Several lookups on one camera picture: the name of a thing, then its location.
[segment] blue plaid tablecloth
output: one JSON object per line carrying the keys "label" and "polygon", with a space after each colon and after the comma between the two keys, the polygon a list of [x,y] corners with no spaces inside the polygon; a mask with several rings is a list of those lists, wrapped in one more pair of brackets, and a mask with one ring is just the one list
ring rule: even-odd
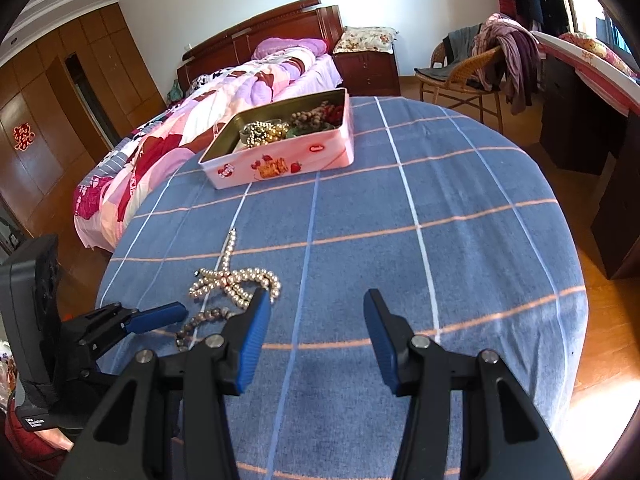
{"label": "blue plaid tablecloth", "polygon": [[[193,315],[202,306],[187,295],[193,271],[215,267],[232,226],[232,268],[280,276],[254,382],[227,400],[245,480],[391,475],[408,401],[380,377],[362,315],[368,288],[447,350],[496,349],[551,428],[571,396],[587,299],[569,229],[536,163],[453,110],[404,98],[352,104],[348,168],[216,190],[194,156],[144,201],[98,293],[98,307],[181,301]],[[204,325],[197,336],[221,328]],[[176,330],[129,336],[102,369],[122,370],[143,348],[175,352]],[[454,478],[461,415],[460,403],[452,406]]]}

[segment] metal bolt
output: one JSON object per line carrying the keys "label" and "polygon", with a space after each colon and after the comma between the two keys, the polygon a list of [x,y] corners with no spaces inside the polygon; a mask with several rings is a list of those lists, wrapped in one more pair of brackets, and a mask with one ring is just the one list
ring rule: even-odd
{"label": "metal bolt", "polygon": [[494,350],[482,350],[480,357],[485,363],[491,365],[495,365],[500,360],[500,356]]}
{"label": "metal bolt", "polygon": [[204,340],[204,344],[209,348],[220,348],[225,343],[225,338],[220,334],[210,335]]}
{"label": "metal bolt", "polygon": [[414,335],[411,338],[411,344],[416,348],[428,348],[431,344],[431,339],[425,335]]}
{"label": "metal bolt", "polygon": [[136,361],[141,365],[148,363],[154,358],[154,353],[151,350],[141,350],[136,354]]}

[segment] headboard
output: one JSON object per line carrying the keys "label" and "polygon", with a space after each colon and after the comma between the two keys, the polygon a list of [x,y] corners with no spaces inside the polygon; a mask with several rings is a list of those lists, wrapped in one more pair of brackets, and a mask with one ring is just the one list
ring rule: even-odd
{"label": "headboard", "polygon": [[321,7],[320,0],[298,0],[267,10],[203,41],[182,56],[178,82],[185,91],[197,76],[236,66],[251,59],[266,38],[319,38],[334,49],[342,35],[338,6]]}

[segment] chair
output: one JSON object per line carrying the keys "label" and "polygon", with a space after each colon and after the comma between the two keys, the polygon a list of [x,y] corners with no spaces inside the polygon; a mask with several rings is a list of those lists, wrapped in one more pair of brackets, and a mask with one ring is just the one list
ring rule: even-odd
{"label": "chair", "polygon": [[[441,66],[444,66],[446,58],[446,53],[444,50],[444,44],[439,44],[436,49],[433,51],[433,55],[431,56],[431,68],[434,68],[436,63],[440,63]],[[473,88],[467,84],[467,81],[477,70],[481,68],[486,68],[500,62],[504,59],[504,53],[500,46],[492,48],[491,50],[487,50],[483,54],[479,54],[478,56],[472,56],[464,61],[459,62],[456,67],[452,70],[449,77],[446,81],[439,81],[437,79],[432,79],[431,77],[425,76],[421,74],[417,70],[415,71],[416,77],[420,80],[420,101],[424,101],[424,93],[427,92],[429,94],[433,94],[433,104],[438,103],[438,97],[443,96],[449,99],[453,99],[457,101],[456,104],[449,107],[453,110],[453,108],[457,108],[460,105],[469,105],[473,106],[480,110],[480,122],[484,124],[484,113],[491,114],[492,116],[498,117],[498,131],[501,134],[504,134],[503,124],[502,124],[502,110],[500,108],[500,90],[479,90],[477,88]],[[471,97],[468,99],[460,99],[458,97],[443,94],[442,90],[449,90],[460,92],[463,94],[469,94]],[[495,96],[495,109],[496,112],[484,108],[482,103],[482,97],[485,95],[494,94]],[[479,104],[475,104],[471,101],[478,99]]]}

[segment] wooden floor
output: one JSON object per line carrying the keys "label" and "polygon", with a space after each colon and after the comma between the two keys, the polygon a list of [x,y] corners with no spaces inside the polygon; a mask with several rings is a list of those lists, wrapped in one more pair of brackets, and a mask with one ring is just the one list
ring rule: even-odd
{"label": "wooden floor", "polygon": [[[403,96],[418,99],[418,85],[413,78],[403,78],[401,87]],[[443,106],[452,103],[446,99],[438,102]],[[474,108],[463,106],[457,110],[479,118]],[[506,137],[532,156],[558,197],[582,265],[589,323],[559,444],[575,480],[587,479],[613,448],[640,400],[640,279],[610,282],[604,276],[590,230],[597,212],[594,190],[598,177],[558,170],[548,158],[538,143],[542,99],[536,99],[534,106],[514,117],[502,96],[502,110]],[[497,130],[497,120],[485,117],[486,124]]]}

